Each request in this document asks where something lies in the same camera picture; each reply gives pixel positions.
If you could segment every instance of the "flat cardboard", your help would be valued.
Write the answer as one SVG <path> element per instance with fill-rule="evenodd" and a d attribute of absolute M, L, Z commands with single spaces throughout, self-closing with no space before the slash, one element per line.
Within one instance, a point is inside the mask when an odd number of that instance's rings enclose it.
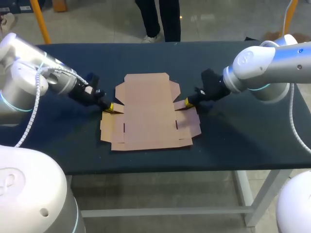
<path fill-rule="evenodd" d="M 179 84 L 166 73 L 128 74 L 116 87 L 113 104 L 120 114 L 103 112 L 101 140 L 111 150 L 148 150 L 192 145 L 192 137 L 201 133 L 195 108 L 185 108 Z"/>

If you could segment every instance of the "person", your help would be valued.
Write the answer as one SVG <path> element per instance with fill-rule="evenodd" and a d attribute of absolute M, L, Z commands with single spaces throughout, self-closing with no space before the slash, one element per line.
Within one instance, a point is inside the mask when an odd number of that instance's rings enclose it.
<path fill-rule="evenodd" d="M 155 0 L 135 0 L 140 9 L 147 35 L 142 43 L 154 43 L 161 38 Z M 159 0 L 160 15 L 166 42 L 180 41 L 179 0 Z"/>

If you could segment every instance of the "table surface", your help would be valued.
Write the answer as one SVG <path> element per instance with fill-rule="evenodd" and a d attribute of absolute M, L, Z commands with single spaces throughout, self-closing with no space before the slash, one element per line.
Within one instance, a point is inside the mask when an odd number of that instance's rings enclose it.
<path fill-rule="evenodd" d="M 101 77 L 100 88 L 114 100 L 115 86 L 128 73 L 166 72 L 180 84 L 182 100 L 201 86 L 200 73 L 221 73 L 242 49 L 257 42 L 195 42 L 159 44 L 57 44 L 40 46 L 85 76 Z M 289 94 L 266 105 L 249 92 L 231 94 L 198 108 L 202 134 L 193 146 L 179 149 L 111 151 L 100 141 L 101 112 L 66 96 L 48 92 L 42 97 L 33 128 L 23 147 L 42 151 L 70 174 L 290 169 L 311 167 L 311 155 L 295 139 L 289 123 Z M 311 146 L 311 116 L 298 90 L 294 121 Z M 17 127 L 0 127 L 2 145 L 14 145 L 28 119 Z"/>

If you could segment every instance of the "concrete floor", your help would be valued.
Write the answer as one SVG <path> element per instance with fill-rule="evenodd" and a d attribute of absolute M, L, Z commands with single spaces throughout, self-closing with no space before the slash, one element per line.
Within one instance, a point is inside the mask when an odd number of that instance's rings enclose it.
<path fill-rule="evenodd" d="M 180 0 L 182 41 L 262 38 L 280 30 L 289 0 Z M 44 11 L 53 43 L 139 43 L 145 36 L 134 0 L 68 0 L 69 11 Z M 299 2 L 291 33 L 311 35 L 311 4 Z M 13 31 L 43 44 L 33 14 L 18 15 Z M 311 106 L 311 88 L 300 89 Z M 254 196 L 269 171 L 249 171 Z M 73 191 L 82 210 L 219 206 L 238 204 L 231 172 L 176 172 L 75 176 Z M 276 198 L 255 228 L 241 215 L 147 216 L 86 219 L 88 233 L 277 233 Z"/>

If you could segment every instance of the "cable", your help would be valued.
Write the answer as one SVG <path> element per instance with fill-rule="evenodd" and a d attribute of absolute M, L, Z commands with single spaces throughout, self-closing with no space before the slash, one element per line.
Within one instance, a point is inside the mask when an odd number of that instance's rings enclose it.
<path fill-rule="evenodd" d="M 286 10 L 285 10 L 284 21 L 283 21 L 282 36 L 284 36 L 284 34 L 285 34 L 286 16 L 287 16 L 288 9 L 290 8 L 292 2 L 293 2 L 293 0 L 290 1 L 290 4 L 288 4 L 288 6 L 286 7 Z"/>
<path fill-rule="evenodd" d="M 311 154 L 311 149 L 301 140 L 300 136 L 298 135 L 295 125 L 294 125 L 294 119 L 293 119 L 293 104 L 294 104 L 294 88 L 295 85 L 291 83 L 291 98 L 290 98 L 290 124 L 292 131 L 294 133 L 295 138 L 297 141 L 300 143 L 300 145 L 308 152 Z"/>
<path fill-rule="evenodd" d="M 21 144 L 25 141 L 32 125 L 33 125 L 33 122 L 35 120 L 35 116 L 37 114 L 37 110 L 38 110 L 38 107 L 39 107 L 39 100 L 40 100 L 40 75 L 42 73 L 46 73 L 46 72 L 49 72 L 49 71 L 59 71 L 59 72 L 64 72 L 64 73 L 67 73 L 67 74 L 70 74 L 70 75 L 73 75 L 75 76 L 77 79 L 79 79 L 83 84 L 85 85 L 88 85 L 87 81 L 85 81 L 81 76 L 79 76 L 78 74 L 70 71 L 70 70 L 67 70 L 67 69 L 64 69 L 64 68 L 61 68 L 61 67 L 45 67 L 45 68 L 39 68 L 37 73 L 35 74 L 35 89 L 36 89 L 36 93 L 35 93 L 35 104 L 34 104 L 34 109 L 33 109 L 33 112 L 30 116 L 30 119 L 29 119 L 29 122 L 28 122 L 28 125 L 24 131 L 24 134 L 23 136 L 20 138 L 19 142 L 15 145 L 15 147 L 20 147 Z"/>

